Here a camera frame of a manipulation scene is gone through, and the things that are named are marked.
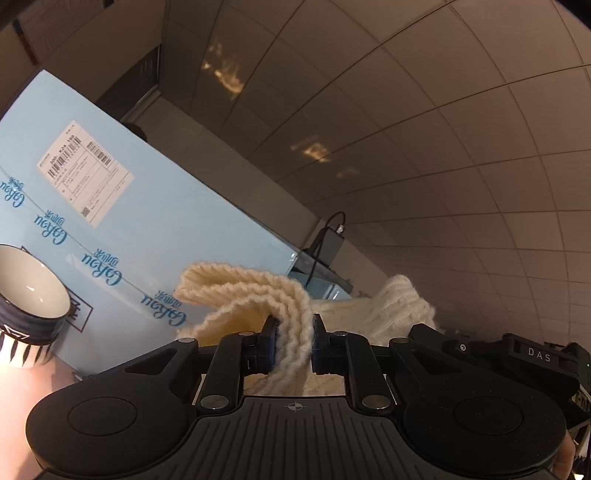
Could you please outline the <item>cream knitted sweater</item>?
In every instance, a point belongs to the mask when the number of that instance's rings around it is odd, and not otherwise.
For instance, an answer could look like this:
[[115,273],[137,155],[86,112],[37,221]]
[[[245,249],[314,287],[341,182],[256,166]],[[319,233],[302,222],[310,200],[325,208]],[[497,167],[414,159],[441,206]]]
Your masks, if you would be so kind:
[[276,361],[270,374],[246,382],[249,395],[344,394],[341,378],[311,371],[314,315],[321,316],[329,331],[349,331],[385,346],[393,338],[407,336],[416,324],[434,326],[436,313],[403,275],[390,278],[373,298],[314,300],[299,282],[286,276],[201,262],[183,271],[173,295],[183,303],[211,308],[204,322],[177,332],[180,338],[197,339],[201,346],[215,345],[232,333],[259,332],[270,316],[280,322]]

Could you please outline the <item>black power adapter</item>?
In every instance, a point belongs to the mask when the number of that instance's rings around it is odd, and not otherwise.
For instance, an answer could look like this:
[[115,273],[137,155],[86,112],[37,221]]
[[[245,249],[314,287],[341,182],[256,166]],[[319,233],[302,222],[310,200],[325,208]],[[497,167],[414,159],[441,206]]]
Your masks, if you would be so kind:
[[339,253],[345,238],[331,227],[322,228],[305,252],[325,267],[329,267]]

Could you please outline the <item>light blue Corou box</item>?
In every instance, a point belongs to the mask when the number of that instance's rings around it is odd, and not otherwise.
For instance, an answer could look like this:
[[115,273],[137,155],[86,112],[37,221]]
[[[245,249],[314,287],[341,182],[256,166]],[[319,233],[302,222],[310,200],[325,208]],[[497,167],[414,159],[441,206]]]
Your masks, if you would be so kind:
[[1,240],[44,263],[71,310],[54,353],[92,375],[172,341],[206,309],[183,270],[284,275],[288,246],[48,72],[1,120]]

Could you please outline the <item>black and white bowl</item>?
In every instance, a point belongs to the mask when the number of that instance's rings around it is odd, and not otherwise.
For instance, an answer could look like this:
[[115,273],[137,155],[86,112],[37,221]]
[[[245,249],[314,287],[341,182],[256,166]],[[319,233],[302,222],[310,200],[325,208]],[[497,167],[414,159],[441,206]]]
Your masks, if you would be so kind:
[[71,308],[60,279],[15,246],[1,246],[1,363],[33,368],[46,363]]

